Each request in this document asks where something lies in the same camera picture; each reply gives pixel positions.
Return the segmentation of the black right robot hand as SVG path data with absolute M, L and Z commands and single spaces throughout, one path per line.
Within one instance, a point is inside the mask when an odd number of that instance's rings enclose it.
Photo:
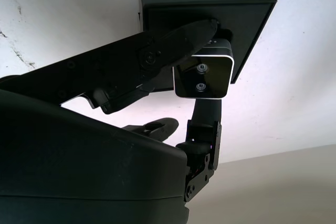
M 219 100 L 195 102 L 176 147 L 164 142 L 175 119 L 119 128 L 62 104 L 83 97 L 105 114 L 120 111 L 216 30 L 206 19 L 145 31 L 1 78 L 1 223 L 187 223 L 185 204 L 218 166 Z

